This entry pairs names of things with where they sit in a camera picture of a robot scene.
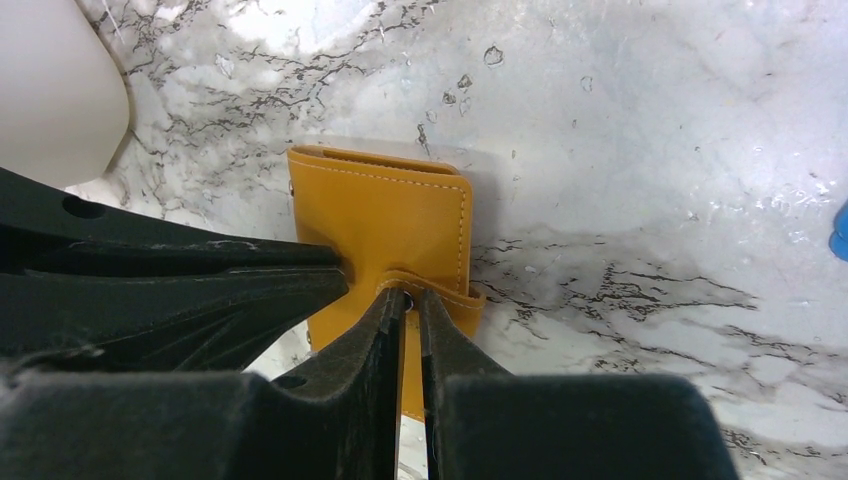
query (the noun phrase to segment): white marble countertop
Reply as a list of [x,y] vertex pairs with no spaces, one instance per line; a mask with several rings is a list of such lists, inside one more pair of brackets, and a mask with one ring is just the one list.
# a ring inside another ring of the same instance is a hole
[[[133,120],[72,191],[291,240],[292,143],[451,163],[475,187],[476,341],[496,360],[683,375],[745,478],[845,477],[848,263],[827,237],[848,199],[848,5],[81,6]],[[305,351],[287,334],[255,368]],[[405,425],[401,478],[422,478]]]

